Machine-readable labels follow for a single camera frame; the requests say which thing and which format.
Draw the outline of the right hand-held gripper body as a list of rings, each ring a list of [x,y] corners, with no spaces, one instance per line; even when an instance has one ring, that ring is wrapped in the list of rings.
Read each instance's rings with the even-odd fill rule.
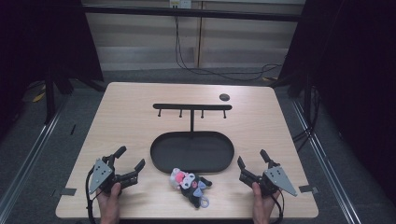
[[[240,169],[240,171],[239,180],[250,188],[254,182],[258,183],[262,196],[270,196],[279,189],[285,190],[294,197],[298,195],[282,166],[273,160],[268,162],[268,168],[263,171],[262,175],[254,175],[246,168],[244,170]]]

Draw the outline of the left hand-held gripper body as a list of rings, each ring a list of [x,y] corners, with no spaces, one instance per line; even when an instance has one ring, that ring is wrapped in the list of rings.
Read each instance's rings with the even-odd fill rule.
[[[130,173],[117,175],[115,173],[114,162],[120,155],[112,154],[102,159],[97,159],[92,167],[92,178],[90,179],[88,193],[93,194],[100,189],[109,193],[116,183],[120,183],[120,189],[125,189],[135,185],[138,178],[138,166]]]

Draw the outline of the black hook rack with tray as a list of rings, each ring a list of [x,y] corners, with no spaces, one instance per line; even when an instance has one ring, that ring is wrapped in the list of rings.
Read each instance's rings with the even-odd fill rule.
[[[170,174],[174,168],[191,173],[218,173],[229,167],[234,156],[234,146],[229,137],[215,131],[195,131],[195,112],[226,112],[231,105],[183,105],[154,104],[159,110],[177,110],[182,117],[184,111],[190,112],[190,129],[185,132],[170,132],[159,135],[151,144],[150,157],[153,165],[161,172]]]

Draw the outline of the black plush toy keychain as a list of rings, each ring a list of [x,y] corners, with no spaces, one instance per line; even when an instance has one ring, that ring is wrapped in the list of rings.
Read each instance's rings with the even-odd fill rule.
[[[207,208],[209,200],[204,190],[212,186],[212,182],[194,173],[187,173],[174,168],[169,177],[171,186],[178,189],[195,208]]]

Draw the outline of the person's right hand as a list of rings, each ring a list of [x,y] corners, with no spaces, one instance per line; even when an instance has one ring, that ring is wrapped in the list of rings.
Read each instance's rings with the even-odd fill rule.
[[[261,188],[258,183],[252,184],[252,190],[254,194],[253,209],[252,209],[252,220],[254,224],[269,224],[270,216],[275,206],[275,199],[280,195],[277,191],[271,197],[262,197]]]

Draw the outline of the person's left hand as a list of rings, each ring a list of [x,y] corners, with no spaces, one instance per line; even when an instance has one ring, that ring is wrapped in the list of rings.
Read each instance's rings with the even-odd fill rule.
[[[96,191],[96,199],[100,209],[100,224],[119,224],[120,204],[119,204],[120,183],[113,185],[109,194],[101,190]]]

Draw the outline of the black metal stand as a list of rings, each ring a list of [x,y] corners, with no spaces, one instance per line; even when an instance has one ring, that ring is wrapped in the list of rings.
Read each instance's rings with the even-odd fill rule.
[[[67,70],[60,65],[50,66],[45,75],[45,93],[46,93],[46,106],[47,115],[45,123],[49,124],[55,116],[55,95],[54,87],[57,87],[61,94],[71,94],[74,90]]]

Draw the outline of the yellow floor tape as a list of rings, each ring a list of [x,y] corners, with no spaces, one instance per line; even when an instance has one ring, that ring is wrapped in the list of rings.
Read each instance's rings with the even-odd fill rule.
[[[43,86],[40,91],[37,93],[37,95],[33,99],[33,103],[39,102],[45,95],[46,93],[46,86]]]

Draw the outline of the black curtain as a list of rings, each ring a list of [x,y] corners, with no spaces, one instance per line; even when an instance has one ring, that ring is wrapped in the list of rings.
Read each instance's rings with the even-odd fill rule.
[[[0,138],[35,81],[52,81],[63,94],[72,78],[97,91],[103,73],[82,0],[0,0]]]
[[[305,0],[281,76],[292,95],[317,88],[396,203],[396,0]]]

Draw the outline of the black horizontal bar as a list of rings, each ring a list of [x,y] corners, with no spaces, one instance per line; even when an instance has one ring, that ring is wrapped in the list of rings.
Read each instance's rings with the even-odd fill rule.
[[[83,10],[89,13],[109,13],[148,16],[178,16],[212,19],[235,19],[254,21],[291,21],[303,19],[300,15],[268,14],[253,12],[237,12],[206,9],[164,8],[164,7],[114,7],[105,5],[83,5]]]

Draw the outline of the metal floor rail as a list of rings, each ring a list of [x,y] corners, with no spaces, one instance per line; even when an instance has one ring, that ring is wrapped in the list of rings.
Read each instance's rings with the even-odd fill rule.
[[[27,158],[23,162],[20,170],[17,172],[16,176],[13,178],[9,188],[5,191],[5,194],[0,199],[0,223],[4,223],[7,216],[10,214],[15,202],[17,201],[21,190],[25,185],[27,178],[32,172],[38,157],[40,156],[43,148],[50,139],[50,136],[56,127],[59,117],[62,114],[66,101],[60,103],[59,107],[56,109],[53,117],[49,120],[47,124],[42,128],[39,136],[35,140]]]
[[[318,136],[310,131],[308,128],[308,121],[304,118],[304,110],[301,104],[297,101],[292,102],[297,117],[304,128],[304,133],[307,136],[311,147],[313,148],[318,162],[328,180],[328,183],[332,189],[332,193],[335,196],[348,224],[362,224],[361,219],[355,209],[354,204],[347,195],[347,191],[342,185],[338,175],[333,169],[332,163],[327,156],[324,147],[320,143]]]

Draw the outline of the white wall socket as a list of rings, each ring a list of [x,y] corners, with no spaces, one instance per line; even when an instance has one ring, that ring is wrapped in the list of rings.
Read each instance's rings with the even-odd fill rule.
[[[191,0],[169,0],[170,8],[191,9]]]

